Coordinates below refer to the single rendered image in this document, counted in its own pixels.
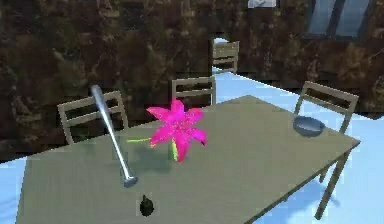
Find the olive green table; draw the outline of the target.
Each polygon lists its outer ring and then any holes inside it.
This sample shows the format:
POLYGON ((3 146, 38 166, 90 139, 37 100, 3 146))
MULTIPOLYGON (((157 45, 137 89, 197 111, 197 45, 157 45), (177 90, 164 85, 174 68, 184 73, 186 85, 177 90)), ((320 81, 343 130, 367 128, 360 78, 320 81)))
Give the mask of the olive green table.
POLYGON ((294 141, 291 112, 243 96, 205 109, 182 163, 146 141, 158 123, 119 132, 137 183, 125 188, 111 140, 102 136, 35 154, 24 172, 16 224, 245 224, 319 173, 319 156, 294 141), (154 203, 145 217, 142 196, 154 203))

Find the dark framed window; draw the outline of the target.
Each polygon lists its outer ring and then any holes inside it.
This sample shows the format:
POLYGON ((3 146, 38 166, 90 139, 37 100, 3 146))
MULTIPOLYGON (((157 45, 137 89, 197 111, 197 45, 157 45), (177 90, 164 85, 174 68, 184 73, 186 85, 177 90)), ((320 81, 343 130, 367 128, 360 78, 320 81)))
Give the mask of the dark framed window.
POLYGON ((361 41, 378 0, 307 0, 307 3, 304 38, 361 41))

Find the grey round bowl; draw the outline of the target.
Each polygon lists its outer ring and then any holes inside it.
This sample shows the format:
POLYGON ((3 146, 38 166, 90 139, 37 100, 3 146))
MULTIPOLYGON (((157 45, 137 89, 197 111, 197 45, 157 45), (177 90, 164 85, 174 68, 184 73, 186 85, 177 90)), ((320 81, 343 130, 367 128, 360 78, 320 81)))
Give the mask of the grey round bowl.
POLYGON ((323 122, 307 116, 295 117, 292 126, 297 133, 304 137, 319 136, 325 128, 323 122))

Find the small black instrument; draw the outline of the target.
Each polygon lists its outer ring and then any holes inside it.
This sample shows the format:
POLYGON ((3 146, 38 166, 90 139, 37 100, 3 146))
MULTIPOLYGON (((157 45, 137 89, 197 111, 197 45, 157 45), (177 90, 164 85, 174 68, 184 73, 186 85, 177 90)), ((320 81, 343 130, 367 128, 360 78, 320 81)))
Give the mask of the small black instrument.
POLYGON ((146 195, 143 195, 139 205, 139 210, 143 216, 150 216, 154 212, 153 201, 149 199, 146 195))

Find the silver baseball bat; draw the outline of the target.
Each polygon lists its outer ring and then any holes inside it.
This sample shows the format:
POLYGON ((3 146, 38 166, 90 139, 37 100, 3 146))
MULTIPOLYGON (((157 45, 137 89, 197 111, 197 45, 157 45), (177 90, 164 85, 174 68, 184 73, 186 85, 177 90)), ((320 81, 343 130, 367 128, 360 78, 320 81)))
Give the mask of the silver baseball bat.
POLYGON ((104 98, 104 94, 103 94, 101 88, 98 85, 92 85, 90 90, 91 90, 92 96, 95 99, 95 103, 96 103, 97 109, 101 115, 101 118, 102 118, 102 120, 106 126, 106 129, 108 130, 108 133, 111 137, 115 153, 116 153, 117 158, 119 160, 120 167, 121 167, 121 170, 123 173, 123 185, 125 188, 130 188, 137 183, 138 177, 133 174, 133 172, 131 171, 131 169, 129 168, 129 166, 127 165, 127 163, 124 160, 124 157, 123 157, 123 154, 122 154, 122 151, 120 148, 120 144, 117 141, 117 137, 115 135, 114 126, 113 126, 113 123, 111 120, 109 108, 107 107, 107 104, 106 104, 106 101, 104 98))

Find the pale framed wall picture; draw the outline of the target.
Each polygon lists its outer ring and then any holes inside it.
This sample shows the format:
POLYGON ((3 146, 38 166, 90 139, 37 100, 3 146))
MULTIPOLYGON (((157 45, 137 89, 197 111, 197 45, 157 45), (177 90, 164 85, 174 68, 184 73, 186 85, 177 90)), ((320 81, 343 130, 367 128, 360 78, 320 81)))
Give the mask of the pale framed wall picture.
POLYGON ((248 0, 247 7, 254 8, 274 8, 279 5, 279 0, 248 0))

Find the pink flower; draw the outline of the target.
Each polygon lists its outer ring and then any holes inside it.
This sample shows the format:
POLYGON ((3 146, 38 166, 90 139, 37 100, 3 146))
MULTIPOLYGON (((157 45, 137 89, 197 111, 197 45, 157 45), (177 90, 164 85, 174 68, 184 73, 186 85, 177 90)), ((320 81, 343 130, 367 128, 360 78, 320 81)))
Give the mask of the pink flower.
POLYGON ((170 108, 152 106, 148 107, 147 111, 159 120, 162 125, 150 138, 130 139, 130 142, 148 141, 151 148, 170 142, 172 157, 178 163, 185 160, 192 139, 203 146, 207 144, 207 133, 195 127, 195 124, 204 115, 201 108, 185 110, 184 103, 174 98, 171 101, 170 108))

